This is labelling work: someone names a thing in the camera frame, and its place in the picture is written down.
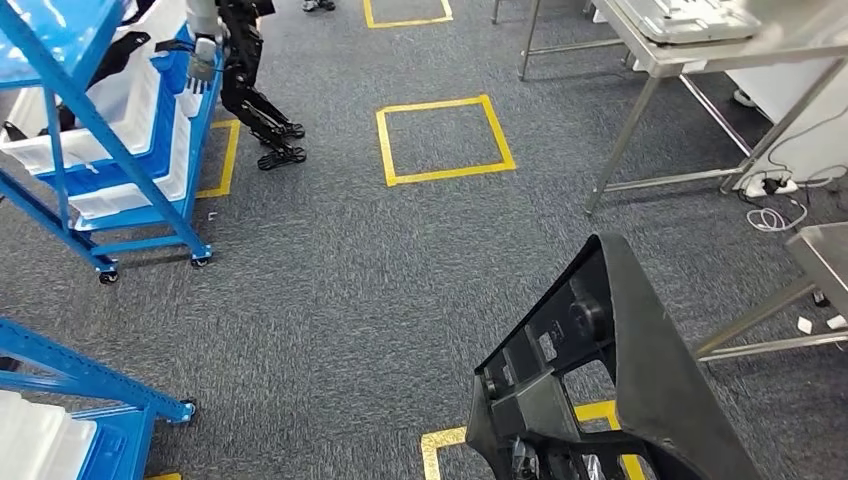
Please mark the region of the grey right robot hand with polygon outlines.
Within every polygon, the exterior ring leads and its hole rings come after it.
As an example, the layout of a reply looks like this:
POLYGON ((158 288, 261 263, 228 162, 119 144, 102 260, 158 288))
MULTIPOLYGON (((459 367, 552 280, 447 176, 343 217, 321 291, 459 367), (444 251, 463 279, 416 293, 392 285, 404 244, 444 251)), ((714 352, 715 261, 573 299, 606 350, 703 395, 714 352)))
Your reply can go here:
POLYGON ((539 459, 531 443, 516 438, 512 446, 512 477, 515 480, 538 480, 539 459))

